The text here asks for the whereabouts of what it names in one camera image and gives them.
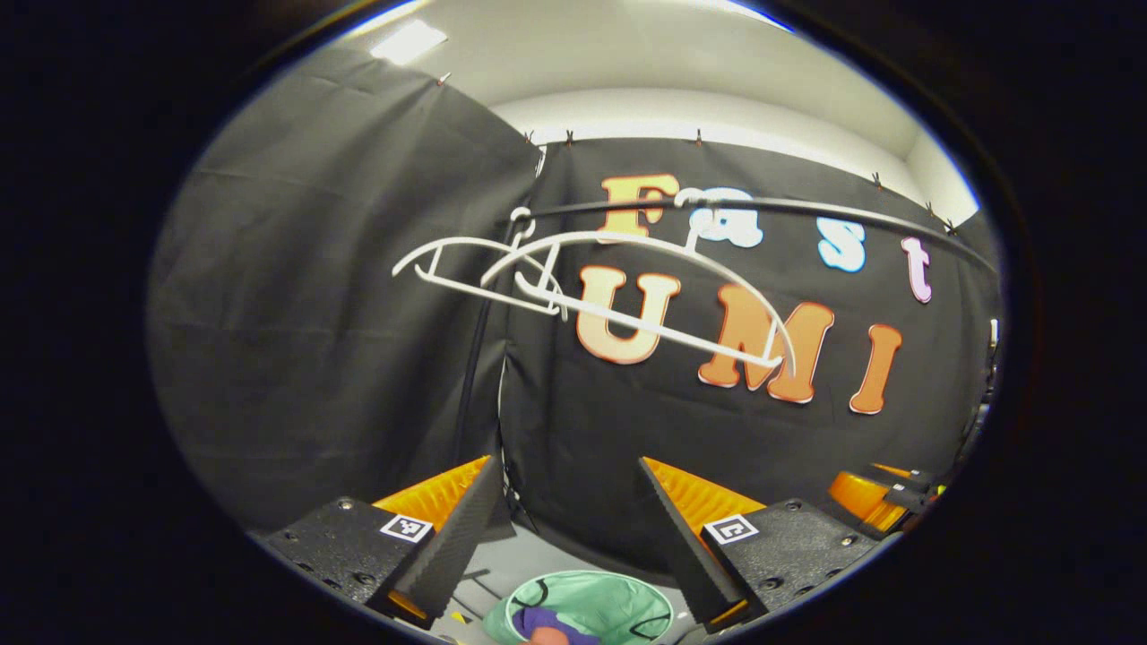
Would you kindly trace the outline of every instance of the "mint green basket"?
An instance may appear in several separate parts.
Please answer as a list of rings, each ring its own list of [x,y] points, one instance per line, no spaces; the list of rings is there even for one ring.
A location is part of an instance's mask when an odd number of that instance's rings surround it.
[[[518,645],[530,635],[518,634],[514,614],[539,606],[582,634],[596,636],[601,645],[649,645],[673,623],[673,607],[657,588],[621,574],[577,570],[525,582],[486,614],[482,627],[501,645]]]

